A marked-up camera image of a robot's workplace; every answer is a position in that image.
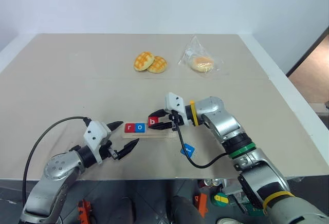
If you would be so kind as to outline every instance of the table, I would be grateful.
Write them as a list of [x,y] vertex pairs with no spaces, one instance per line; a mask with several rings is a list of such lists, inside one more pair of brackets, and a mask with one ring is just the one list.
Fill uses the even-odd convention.
[[[329,166],[296,114],[238,35],[198,35],[221,69],[202,77],[177,62],[188,34],[39,34],[0,74],[0,178],[21,179],[30,149],[54,122],[83,115],[107,123],[146,122],[173,92],[186,102],[218,96],[285,176],[323,175]],[[135,57],[164,57],[161,74],[136,72]],[[120,150],[129,140],[122,127],[111,137]],[[193,159],[208,163],[224,150],[204,127],[182,127]],[[83,145],[85,126],[69,121],[53,129],[31,161],[28,179],[39,179],[47,160]],[[197,169],[180,153],[178,138],[141,139],[124,159],[107,159],[80,179],[234,178],[229,158]]]

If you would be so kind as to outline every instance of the black cable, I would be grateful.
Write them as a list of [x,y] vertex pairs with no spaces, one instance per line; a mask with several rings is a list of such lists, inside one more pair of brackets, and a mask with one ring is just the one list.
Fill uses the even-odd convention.
[[38,140],[35,142],[30,154],[29,154],[29,157],[27,158],[27,161],[26,161],[26,165],[25,165],[25,169],[24,169],[24,174],[23,174],[23,185],[22,185],[22,202],[23,202],[23,207],[26,203],[26,178],[27,178],[27,171],[29,169],[29,165],[30,165],[30,161],[32,159],[32,156],[33,156],[33,153],[37,147],[37,145],[40,143],[40,141],[43,139],[43,137],[51,130],[53,129],[55,126],[57,126],[58,124],[64,122],[64,121],[67,121],[67,120],[75,120],[75,119],[81,119],[85,122],[85,124],[88,126],[91,119],[88,118],[88,117],[83,117],[83,116],[73,116],[73,117],[68,117],[68,118],[65,118],[65,119],[62,119],[60,121],[57,121],[56,123],[54,123],[53,125],[51,125],[47,130],[45,130],[42,135],[38,138]]
[[181,143],[181,147],[182,147],[182,149],[184,150],[184,153],[185,153],[185,155],[186,155],[186,158],[189,160],[189,162],[190,162],[193,166],[197,167],[198,169],[205,169],[205,168],[211,166],[211,165],[212,165],[215,161],[217,161],[219,158],[221,158],[221,157],[227,155],[227,153],[222,153],[222,154],[216,156],[211,162],[209,162],[209,163],[206,164],[206,165],[198,165],[198,164],[194,163],[194,161],[192,161],[192,159],[191,159],[191,158],[189,157],[189,155],[187,154],[187,151],[186,151],[186,148],[185,148],[185,146],[184,146],[184,142],[183,142],[183,137],[182,137],[182,135],[181,135],[181,132],[180,132],[180,129],[179,129],[179,125],[178,125],[178,122],[176,122],[176,121],[178,121],[178,119],[176,119],[176,117],[175,117],[175,118],[174,118],[174,123],[175,123],[176,128],[177,128],[177,131],[178,131],[178,136],[179,136],[179,140],[180,140],[180,143]]

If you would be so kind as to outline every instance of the plastic bag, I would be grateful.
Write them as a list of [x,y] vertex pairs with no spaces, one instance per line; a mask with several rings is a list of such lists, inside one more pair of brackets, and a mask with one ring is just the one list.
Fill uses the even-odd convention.
[[216,61],[201,45],[196,35],[186,45],[186,48],[178,62],[184,64],[202,76],[208,75],[210,72],[219,71],[220,61]]

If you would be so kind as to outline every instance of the white wall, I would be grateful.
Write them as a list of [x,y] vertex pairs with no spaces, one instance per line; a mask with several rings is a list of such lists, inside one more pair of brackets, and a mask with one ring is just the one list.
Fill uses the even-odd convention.
[[328,0],[6,0],[0,3],[5,18],[0,28],[20,33],[253,33],[287,72],[328,26],[328,10]]

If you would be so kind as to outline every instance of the green ring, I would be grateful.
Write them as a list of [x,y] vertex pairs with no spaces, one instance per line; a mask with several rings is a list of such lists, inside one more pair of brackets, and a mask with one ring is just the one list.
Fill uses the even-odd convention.
[[256,145],[252,142],[252,143],[238,149],[237,151],[234,151],[233,153],[229,154],[229,157],[233,158],[233,157],[235,157],[239,154],[242,154],[243,152],[246,152],[246,151],[248,151],[248,150],[250,150],[251,148],[254,148],[254,147],[256,147]]

